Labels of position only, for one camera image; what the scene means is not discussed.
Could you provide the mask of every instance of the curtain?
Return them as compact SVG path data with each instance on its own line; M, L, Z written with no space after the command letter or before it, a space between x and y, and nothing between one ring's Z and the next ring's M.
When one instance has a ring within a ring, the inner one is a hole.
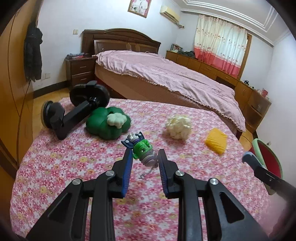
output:
M219 18L199 15L195 57L237 78L247 46L247 30Z

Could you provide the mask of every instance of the silver bolt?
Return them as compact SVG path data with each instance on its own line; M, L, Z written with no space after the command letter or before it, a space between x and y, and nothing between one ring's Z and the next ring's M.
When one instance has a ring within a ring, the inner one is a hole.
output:
M213 184L213 185L217 185L219 183L219 181L216 178L211 178L210 183Z
M176 171L175 174L176 174L177 176L179 176L179 177L182 177L182 176L185 175L185 173L182 172L182 171L180 171L180 170Z
M79 185L80 183L81 183L81 180L78 179L78 178L76 178L76 179L74 179L74 180L72 181L72 184L73 184L73 185Z
M106 175L109 177L113 176L114 174L115 174L115 172L112 170L106 171Z

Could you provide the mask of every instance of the black suction cup mount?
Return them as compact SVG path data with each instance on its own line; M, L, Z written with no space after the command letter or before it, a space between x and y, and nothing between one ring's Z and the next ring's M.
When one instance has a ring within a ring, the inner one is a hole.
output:
M58 102L46 101L41 108L43 126L53 129L60 140L65 139L69 131L94 109L106 107L110 95L104 86L93 80L74 86L70 92L70 100L76 107L66 115L65 109Z

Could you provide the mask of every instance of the dark clothes pile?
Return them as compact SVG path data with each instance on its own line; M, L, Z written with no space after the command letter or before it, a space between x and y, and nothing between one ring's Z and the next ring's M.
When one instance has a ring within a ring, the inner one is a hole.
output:
M190 57L190 58L195 58L194 51L190 51L190 52L186 51L186 52L184 52L184 51L181 50L181 51L178 52L178 54L185 55L185 56Z
M42 32L36 28L36 23L31 22L28 26L27 36L24 44L24 67L28 81L41 79L42 59L40 44L42 43Z

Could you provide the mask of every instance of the floral tablecloth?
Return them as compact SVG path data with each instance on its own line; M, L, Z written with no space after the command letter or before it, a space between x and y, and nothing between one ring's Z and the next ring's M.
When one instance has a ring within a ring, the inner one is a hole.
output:
M73 108L69 98L62 99L61 104L67 111ZM269 205L267 191L254 177L252 169L242 163L244 150L241 144L217 114L171 104L122 99L111 99L109 106L122 108L132 119L130 132L142 131L154 150L165 149L168 159L175 161L180 170L203 180L218 178L251 215L262 222ZM173 140L165 132L167 118L175 114L186 114L192 119L192 133L186 142ZM214 127L228 135L227 149L222 156L204 144ZM10 208L13 231L26 236L73 179L94 179L111 169L125 152L120 142L125 138L126 135L122 135L115 141L103 141L86 131L85 121L63 141L59 141L52 130L43 129L17 172ZM134 160L126 197L113 200L116 240L177 239L178 200L165 198L158 169L144 180L140 179L148 170ZM203 210L201 214L206 238Z

